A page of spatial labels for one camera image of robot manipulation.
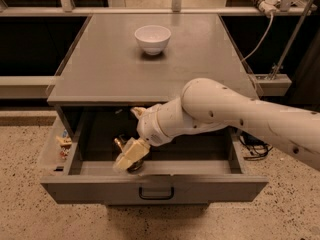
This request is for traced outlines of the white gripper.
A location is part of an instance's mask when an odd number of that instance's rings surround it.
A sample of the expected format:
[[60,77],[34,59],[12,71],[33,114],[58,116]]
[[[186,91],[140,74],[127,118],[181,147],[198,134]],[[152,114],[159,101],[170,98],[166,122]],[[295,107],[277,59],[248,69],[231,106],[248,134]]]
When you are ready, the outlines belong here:
[[113,164],[116,172],[126,171],[145,157],[150,151],[150,145],[158,147],[172,141],[172,137],[163,130],[165,122],[173,117],[173,112],[167,105],[132,107],[130,111],[138,119],[137,132],[141,138],[130,138],[126,142],[121,138],[114,139],[114,143],[120,148],[120,154]]

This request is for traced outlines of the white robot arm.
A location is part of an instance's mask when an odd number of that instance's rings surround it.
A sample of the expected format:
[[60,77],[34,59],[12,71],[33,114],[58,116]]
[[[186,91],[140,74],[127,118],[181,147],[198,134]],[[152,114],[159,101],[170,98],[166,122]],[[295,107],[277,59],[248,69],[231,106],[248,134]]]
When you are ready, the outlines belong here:
[[227,126],[244,131],[298,159],[320,167],[320,114],[255,100],[207,78],[189,81],[181,95],[149,108],[133,107],[137,139],[127,141],[114,163],[125,171],[145,157],[152,146],[180,135],[195,135]]

